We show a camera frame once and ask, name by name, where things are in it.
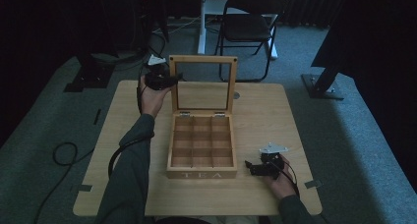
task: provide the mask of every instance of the open wooden tea box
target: open wooden tea box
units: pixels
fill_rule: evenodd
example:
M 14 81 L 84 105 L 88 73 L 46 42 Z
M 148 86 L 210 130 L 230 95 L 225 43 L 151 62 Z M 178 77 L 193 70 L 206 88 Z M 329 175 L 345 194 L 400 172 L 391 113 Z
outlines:
M 168 178 L 236 177 L 232 107 L 237 57 L 171 55 L 170 75 L 179 74 L 179 66 L 204 68 L 202 64 L 211 68 L 218 68 L 219 64 L 228 66 L 229 82 L 179 82 L 171 89 L 173 115 Z

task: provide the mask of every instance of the black chair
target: black chair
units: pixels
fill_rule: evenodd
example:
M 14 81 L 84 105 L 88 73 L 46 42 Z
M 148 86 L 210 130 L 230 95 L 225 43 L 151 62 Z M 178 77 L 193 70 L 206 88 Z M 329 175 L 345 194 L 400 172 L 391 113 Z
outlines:
M 279 18 L 283 15 L 287 0 L 227 0 L 223 10 L 220 31 L 214 55 L 220 48 L 220 55 L 226 47 L 257 47 L 254 55 L 258 53 L 264 43 L 268 49 L 267 66 L 264 75 L 258 79 L 236 80 L 240 83 L 260 82 L 268 74 L 269 62 L 275 40 L 276 27 Z M 243 11 L 242 14 L 230 13 L 230 9 Z M 229 42 L 252 42 L 251 45 L 224 45 L 224 39 Z M 220 79 L 227 82 L 222 76 L 222 65 L 219 65 L 218 75 Z

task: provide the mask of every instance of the dark gray sleeve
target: dark gray sleeve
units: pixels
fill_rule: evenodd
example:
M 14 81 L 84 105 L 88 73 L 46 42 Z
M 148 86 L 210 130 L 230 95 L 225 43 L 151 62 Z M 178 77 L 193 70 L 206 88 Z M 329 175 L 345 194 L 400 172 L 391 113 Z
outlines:
M 278 210 L 284 224 L 316 223 L 300 198 L 296 195 L 283 198 L 279 202 Z
M 120 140 L 141 140 L 120 155 L 107 183 L 95 223 L 143 223 L 149 187 L 150 138 L 154 119 L 143 114 Z

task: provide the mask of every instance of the white desk frame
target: white desk frame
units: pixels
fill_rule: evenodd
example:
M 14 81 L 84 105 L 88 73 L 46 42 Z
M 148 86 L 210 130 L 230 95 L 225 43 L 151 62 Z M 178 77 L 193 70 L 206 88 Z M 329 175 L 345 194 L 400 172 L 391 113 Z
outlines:
M 223 8 L 226 4 L 226 0 L 202 0 L 201 7 L 201 23 L 200 23 L 200 37 L 199 37 L 199 50 L 198 54 L 204 55 L 206 53 L 206 14 L 208 15 L 223 15 Z M 242 13 L 239 10 L 232 10 L 232 13 Z M 272 46 L 271 58 L 276 59 L 278 57 L 275 46 Z

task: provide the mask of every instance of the hand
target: hand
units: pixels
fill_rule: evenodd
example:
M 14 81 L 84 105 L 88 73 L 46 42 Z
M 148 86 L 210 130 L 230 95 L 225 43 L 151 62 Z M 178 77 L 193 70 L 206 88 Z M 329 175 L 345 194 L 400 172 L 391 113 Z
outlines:
M 289 174 L 288 172 L 288 165 L 289 161 L 282 156 L 282 159 L 285 162 L 285 166 L 284 169 L 282 170 L 286 175 L 288 175 L 289 178 L 292 179 L 291 174 Z M 276 180 L 274 180 L 272 177 L 270 176 L 264 176 L 263 180 L 265 182 L 265 184 L 267 184 L 267 186 L 270 188 L 270 190 L 272 191 L 272 193 L 276 196 L 276 198 L 278 199 L 283 199 L 287 196 L 292 196 L 292 195 L 296 195 L 293 185 L 292 185 L 292 181 L 290 181 L 285 175 L 283 174 L 279 174 L 278 178 Z
M 142 98 L 142 113 L 150 114 L 156 118 L 157 113 L 162 107 L 163 98 L 171 88 L 162 90 L 153 90 L 145 85 L 145 76 L 141 76 L 141 98 Z

